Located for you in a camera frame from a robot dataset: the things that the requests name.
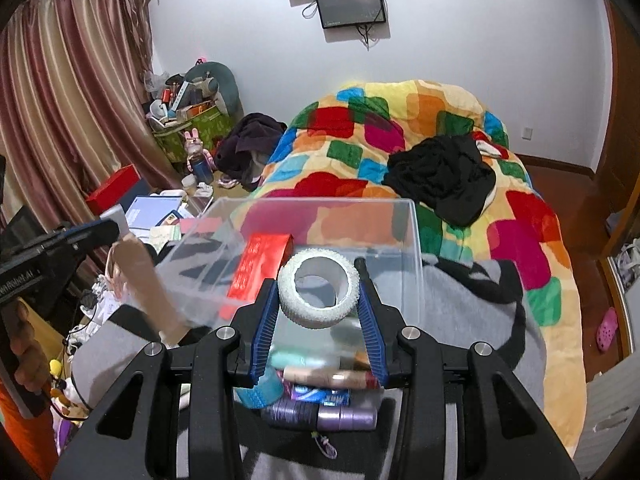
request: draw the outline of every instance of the yellow ball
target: yellow ball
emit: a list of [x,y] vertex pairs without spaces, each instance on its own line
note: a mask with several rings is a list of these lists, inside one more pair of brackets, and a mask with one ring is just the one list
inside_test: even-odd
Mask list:
[[56,378],[60,377],[60,374],[62,373],[62,363],[57,359],[49,361],[49,373]]

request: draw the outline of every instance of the camouflage storage bin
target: camouflage storage bin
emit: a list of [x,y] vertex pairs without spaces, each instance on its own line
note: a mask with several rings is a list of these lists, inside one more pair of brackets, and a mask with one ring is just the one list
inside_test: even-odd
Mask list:
[[196,115],[190,121],[155,133],[154,137],[169,162],[186,162],[187,153],[184,151],[184,131],[198,129],[198,134],[205,148],[212,150],[219,139],[225,137],[234,127],[233,119],[218,110],[215,106]]

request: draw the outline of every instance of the white ring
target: white ring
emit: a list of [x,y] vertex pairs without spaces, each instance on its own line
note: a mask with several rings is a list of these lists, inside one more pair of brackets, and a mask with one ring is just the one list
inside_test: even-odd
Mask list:
[[[335,305],[316,308],[296,290],[296,277],[319,276],[335,290]],[[328,328],[343,320],[360,297],[360,276],[353,264],[328,249],[307,249],[294,254],[278,273],[280,308],[285,316],[305,328]]]

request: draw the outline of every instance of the white wall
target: white wall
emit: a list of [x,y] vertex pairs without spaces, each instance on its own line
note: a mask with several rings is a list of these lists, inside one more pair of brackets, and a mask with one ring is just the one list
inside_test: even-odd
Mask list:
[[354,80],[457,84],[507,124],[514,151],[597,164],[610,101],[602,0],[387,3],[367,52],[355,30],[305,20],[306,0],[152,0],[156,61],[171,73],[200,56],[225,63],[245,112],[285,122]]

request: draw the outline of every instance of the colorful patchwork blanket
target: colorful patchwork blanket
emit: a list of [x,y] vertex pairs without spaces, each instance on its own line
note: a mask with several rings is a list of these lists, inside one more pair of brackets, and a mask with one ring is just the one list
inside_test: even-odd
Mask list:
[[462,88],[421,80],[367,83],[305,108],[282,136],[257,197],[397,197],[382,186],[388,156],[426,137],[473,134],[494,147],[493,202],[470,227],[417,205],[420,246],[457,260],[516,263],[546,343],[545,415],[573,455],[586,411],[580,299],[558,218],[508,150],[502,121]]

